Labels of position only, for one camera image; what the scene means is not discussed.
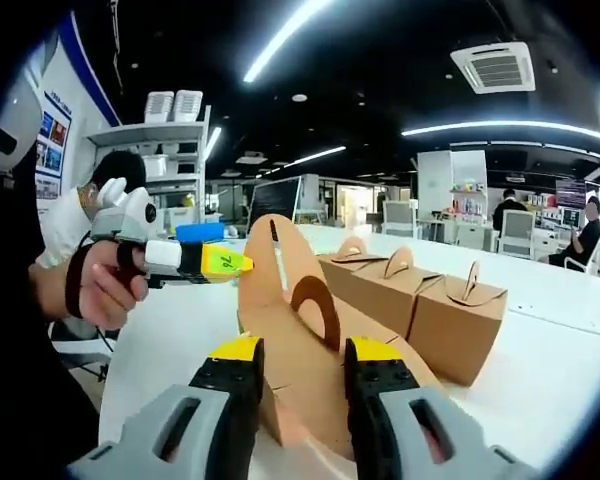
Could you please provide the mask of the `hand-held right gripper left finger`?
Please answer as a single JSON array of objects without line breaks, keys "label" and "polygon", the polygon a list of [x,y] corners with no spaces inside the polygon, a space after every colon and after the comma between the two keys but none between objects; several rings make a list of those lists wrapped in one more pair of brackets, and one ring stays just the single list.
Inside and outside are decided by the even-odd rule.
[{"label": "hand-held right gripper left finger", "polygon": [[70,479],[245,479],[259,428],[264,341],[214,350],[186,385],[130,416],[117,442],[70,464]]}]

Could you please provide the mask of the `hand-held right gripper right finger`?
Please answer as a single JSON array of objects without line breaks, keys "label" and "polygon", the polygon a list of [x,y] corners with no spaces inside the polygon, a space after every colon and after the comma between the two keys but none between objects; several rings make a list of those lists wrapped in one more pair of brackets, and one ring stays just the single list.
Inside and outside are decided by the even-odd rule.
[{"label": "hand-held right gripper right finger", "polygon": [[536,479],[434,387],[418,383],[400,352],[365,337],[346,340],[348,428],[359,479]]}]

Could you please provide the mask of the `person's left hand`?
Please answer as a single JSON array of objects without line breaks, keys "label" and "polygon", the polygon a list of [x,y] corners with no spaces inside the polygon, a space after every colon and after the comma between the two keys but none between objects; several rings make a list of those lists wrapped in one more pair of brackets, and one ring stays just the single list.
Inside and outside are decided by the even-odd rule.
[{"label": "person's left hand", "polygon": [[116,330],[148,294],[144,249],[101,240],[77,250],[66,273],[65,303],[70,315]]}]

